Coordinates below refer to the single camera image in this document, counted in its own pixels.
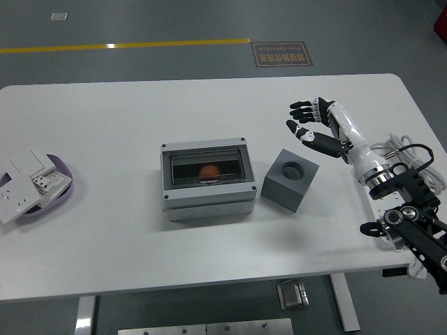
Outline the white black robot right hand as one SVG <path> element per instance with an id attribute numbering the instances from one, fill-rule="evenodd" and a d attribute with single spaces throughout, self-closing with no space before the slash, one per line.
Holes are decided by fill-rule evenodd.
<path id="1" fill-rule="evenodd" d="M 389 178 L 389 164 L 370 149 L 366 137 L 340 103 L 318 97 L 298 101 L 290 108 L 292 119 L 286 125 L 304 146 L 334 158 L 343 158 L 354 167 L 354 175 L 363 185 L 374 178 Z M 302 125 L 308 122 L 323 124 L 332 135 L 304 128 Z"/>

